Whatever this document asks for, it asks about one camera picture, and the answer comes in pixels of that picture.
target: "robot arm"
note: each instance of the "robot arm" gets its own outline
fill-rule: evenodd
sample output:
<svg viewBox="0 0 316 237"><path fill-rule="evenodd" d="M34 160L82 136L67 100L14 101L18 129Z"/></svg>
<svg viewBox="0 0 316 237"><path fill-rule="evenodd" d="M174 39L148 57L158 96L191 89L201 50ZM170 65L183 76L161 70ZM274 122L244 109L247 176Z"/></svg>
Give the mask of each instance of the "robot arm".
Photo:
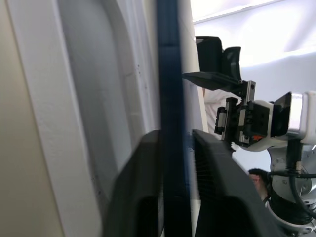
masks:
<svg viewBox="0 0 316 237"><path fill-rule="evenodd" d="M214 56L205 54L207 43L214 48L218 42L205 37L203 46L197 44L200 65L205 65L201 61L215 60L210 57L221 58L222 65L204 66L201 68L204 72L187 73L184 78L241 98L240 103L236 98L228 98L226 106L218 108L215 133L226 143L234 142L248 151L268 149L271 155L268 210L289 236L312 232L316 228L316 92L289 92L274 103L254 101L256 83L242 81L238 75L240 50L230 50L230 57L225 54L227 50L221 56Z"/></svg>

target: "cable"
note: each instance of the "cable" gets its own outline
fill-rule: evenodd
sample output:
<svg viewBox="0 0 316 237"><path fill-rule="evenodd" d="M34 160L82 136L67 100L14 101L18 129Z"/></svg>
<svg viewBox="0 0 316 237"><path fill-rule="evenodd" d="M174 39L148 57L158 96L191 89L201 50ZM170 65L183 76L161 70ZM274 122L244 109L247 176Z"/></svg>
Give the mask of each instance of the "cable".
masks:
<svg viewBox="0 0 316 237"><path fill-rule="evenodd" d="M316 219L316 213L312 212L301 200L300 195L298 194L297 190L296 190L296 184L295 184L295 176L290 176L289 177L289 183L290 183L290 188L291 188L291 192L293 194L294 200L296 202L296 204L298 204L302 210L308 214L309 216L313 217L314 219Z"/></svg>
<svg viewBox="0 0 316 237"><path fill-rule="evenodd" d="M316 174L297 174L297 173L289 173L286 171L272 171L268 173L268 177L270 178L272 175L282 176L282 177L295 177L298 179L315 179Z"/></svg>

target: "white backdrop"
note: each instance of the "white backdrop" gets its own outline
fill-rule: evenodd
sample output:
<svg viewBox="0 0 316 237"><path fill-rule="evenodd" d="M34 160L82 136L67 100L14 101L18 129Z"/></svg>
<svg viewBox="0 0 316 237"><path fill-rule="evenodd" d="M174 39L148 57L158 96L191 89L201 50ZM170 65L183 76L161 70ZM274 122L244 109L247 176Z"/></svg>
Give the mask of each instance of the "white backdrop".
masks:
<svg viewBox="0 0 316 237"><path fill-rule="evenodd" d="M195 25L196 35L241 46L241 76L257 83L255 99L273 101L289 91L316 90L316 1L284 0ZM244 169L270 170L267 151L234 153Z"/></svg>

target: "white wall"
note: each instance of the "white wall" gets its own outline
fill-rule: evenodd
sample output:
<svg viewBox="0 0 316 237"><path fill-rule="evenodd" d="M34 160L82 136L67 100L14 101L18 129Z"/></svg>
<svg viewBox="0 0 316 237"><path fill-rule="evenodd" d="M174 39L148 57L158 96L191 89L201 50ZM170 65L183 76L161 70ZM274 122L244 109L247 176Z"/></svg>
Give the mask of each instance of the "white wall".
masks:
<svg viewBox="0 0 316 237"><path fill-rule="evenodd" d="M99 236L101 216L57 1L7 4L64 234Z"/></svg>
<svg viewBox="0 0 316 237"><path fill-rule="evenodd" d="M64 236L5 1L0 1L0 236Z"/></svg>
<svg viewBox="0 0 316 237"><path fill-rule="evenodd" d="M241 46L242 79L257 83L255 99L274 101L289 91L316 90L315 10L316 1L285 0L196 24L195 30L219 36L224 48ZM267 151L240 149L234 158L246 170L270 170Z"/></svg>
<svg viewBox="0 0 316 237"><path fill-rule="evenodd" d="M316 1L284 0L195 24L196 35L241 46L241 64L253 65L316 44Z"/></svg>
<svg viewBox="0 0 316 237"><path fill-rule="evenodd" d="M210 16L218 16L227 14L236 9L243 9L245 7L253 7L280 0L191 0L192 15L194 21L205 20Z"/></svg>
<svg viewBox="0 0 316 237"><path fill-rule="evenodd" d="M112 26L98 0L61 0L59 9L90 158L108 202L132 151Z"/></svg>

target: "black plastic part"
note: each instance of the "black plastic part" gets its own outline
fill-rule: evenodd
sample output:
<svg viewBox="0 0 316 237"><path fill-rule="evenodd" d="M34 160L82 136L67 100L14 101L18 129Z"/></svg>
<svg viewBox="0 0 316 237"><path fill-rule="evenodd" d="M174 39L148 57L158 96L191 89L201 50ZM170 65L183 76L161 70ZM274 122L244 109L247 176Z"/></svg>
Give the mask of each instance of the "black plastic part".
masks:
<svg viewBox="0 0 316 237"><path fill-rule="evenodd" d="M269 113L268 107L249 101L246 107L246 123L243 133L249 137L266 137L268 134Z"/></svg>
<svg viewBox="0 0 316 237"><path fill-rule="evenodd" d="M254 100L255 95L255 83L253 81L245 81L243 80L240 87L240 97L247 99L246 101Z"/></svg>
<svg viewBox="0 0 316 237"><path fill-rule="evenodd" d="M165 237L191 237L178 1L156 0Z"/></svg>
<svg viewBox="0 0 316 237"><path fill-rule="evenodd" d="M142 138L117 178L103 237L160 236L163 203L158 204L162 174L159 133L156 130Z"/></svg>
<svg viewBox="0 0 316 237"><path fill-rule="evenodd" d="M219 114L221 114L221 113L226 113L227 111L226 111L226 108L225 107L218 107L217 108L217 115L216 115L216 122L215 122L215 129L214 129L214 132L216 133L216 134L219 134L219 135L222 135L222 133L224 132L224 130L225 130L225 128L224 127L219 127L218 126L218 123L219 123L219 121L218 121L218 119L219 119Z"/></svg>
<svg viewBox="0 0 316 237"><path fill-rule="evenodd" d="M196 237L284 237L253 183L222 141L194 130L201 199Z"/></svg>
<svg viewBox="0 0 316 237"><path fill-rule="evenodd" d="M281 137L287 133L290 118L291 93L274 102L271 123L271 137Z"/></svg>
<svg viewBox="0 0 316 237"><path fill-rule="evenodd" d="M226 115L226 127L224 141L231 144L232 142L237 142L235 139L237 126L238 126L238 111L237 103L238 99L230 97L226 99L226 104L228 104L227 115Z"/></svg>
<svg viewBox="0 0 316 237"><path fill-rule="evenodd" d="M288 172L296 171L296 163L301 161L303 144L300 140L288 140L286 150L286 169Z"/></svg>
<svg viewBox="0 0 316 237"><path fill-rule="evenodd" d="M208 90L223 90L239 96L241 84L231 77L217 72L184 73L183 78Z"/></svg>
<svg viewBox="0 0 316 237"><path fill-rule="evenodd" d="M312 217L305 213L302 208L280 197L274 190L271 192L270 208L279 218L296 225L308 224ZM309 207L315 210L316 203Z"/></svg>
<svg viewBox="0 0 316 237"><path fill-rule="evenodd" d="M290 184L290 188L291 188L291 192L293 194L293 197L295 199L295 202L297 205L299 205L301 207L301 209L306 213L308 214L309 216L313 217L314 219L316 219L316 213L315 213L315 210L311 210L310 207L308 205L306 205L298 191L297 191L297 188L296 188L296 183L295 183L295 177L291 176L288 178L289 179L289 184Z"/></svg>
<svg viewBox="0 0 316 237"><path fill-rule="evenodd" d="M197 36L196 39L200 71L221 73L236 82L241 82L240 47L223 50L219 37Z"/></svg>

